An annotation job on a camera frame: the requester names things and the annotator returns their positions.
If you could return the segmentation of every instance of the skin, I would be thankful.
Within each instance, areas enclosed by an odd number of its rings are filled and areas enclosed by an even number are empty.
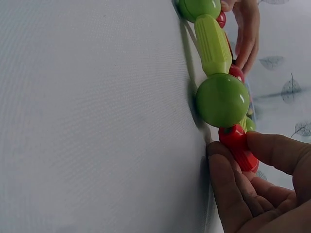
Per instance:
[[[246,75],[251,69],[259,49],[260,14],[257,0],[226,0],[222,11],[233,11],[238,24],[236,65]]]
[[[263,163],[293,176],[294,190],[241,172],[219,142],[207,146],[210,179],[225,233],[311,232],[311,144],[248,132],[247,144]]]

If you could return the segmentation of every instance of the leaf print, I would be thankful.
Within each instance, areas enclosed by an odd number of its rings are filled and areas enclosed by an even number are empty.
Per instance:
[[[258,177],[260,177],[260,178],[262,178],[262,179],[267,181],[267,177],[265,176],[265,174],[263,172],[259,171],[259,170],[256,172],[256,176],[258,176]]]
[[[273,5],[281,5],[289,2],[289,0],[262,0],[262,1]]]
[[[293,74],[291,73],[292,78],[286,82],[282,88],[281,96],[285,103],[292,104],[295,101],[295,97],[298,93],[301,92],[301,88],[298,82],[294,79]]]
[[[267,70],[273,71],[285,62],[285,58],[282,56],[269,56],[259,59],[259,61]]]
[[[302,121],[295,125],[295,133],[293,133],[292,137],[298,134],[303,137],[311,136],[311,121]]]

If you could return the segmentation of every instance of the red toy piece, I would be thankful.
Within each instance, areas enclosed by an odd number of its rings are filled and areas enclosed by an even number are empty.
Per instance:
[[[216,21],[218,22],[218,24],[219,24],[219,26],[221,28],[224,28],[225,23],[227,21],[227,18],[226,18],[225,13],[223,11],[220,12],[220,14],[218,15]]]
[[[218,130],[219,141],[228,147],[242,171],[256,172],[259,160],[247,147],[246,133],[240,125]]]
[[[242,83],[245,83],[245,78],[244,78],[244,74],[241,71],[241,69],[232,64],[229,70],[229,74],[233,75],[234,77],[236,77],[238,80],[240,80]]]

